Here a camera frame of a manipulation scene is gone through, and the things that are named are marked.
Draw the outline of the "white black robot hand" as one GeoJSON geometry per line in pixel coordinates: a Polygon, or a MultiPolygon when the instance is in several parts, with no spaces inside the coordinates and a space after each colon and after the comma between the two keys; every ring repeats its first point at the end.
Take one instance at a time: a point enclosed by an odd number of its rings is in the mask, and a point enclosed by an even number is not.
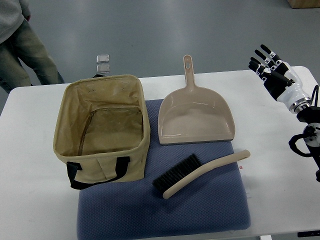
{"type": "Polygon", "coordinates": [[[264,52],[254,52],[262,62],[251,57],[248,67],[263,81],[272,98],[293,114],[311,107],[312,98],[303,90],[302,80],[293,68],[264,44],[260,47],[264,52]]]}

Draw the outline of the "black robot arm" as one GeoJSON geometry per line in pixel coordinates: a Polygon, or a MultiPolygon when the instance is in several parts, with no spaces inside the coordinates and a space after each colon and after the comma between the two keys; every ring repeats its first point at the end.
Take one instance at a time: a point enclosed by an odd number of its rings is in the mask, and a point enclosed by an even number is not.
{"type": "Polygon", "coordinates": [[[294,112],[301,123],[306,123],[301,134],[294,135],[288,142],[290,149],[304,158],[313,158],[318,170],[315,173],[316,180],[320,181],[320,107],[318,98],[320,86],[313,89],[311,99],[303,100],[296,104],[294,112]],[[303,139],[309,152],[302,152],[296,145],[297,141],[303,139]]]}

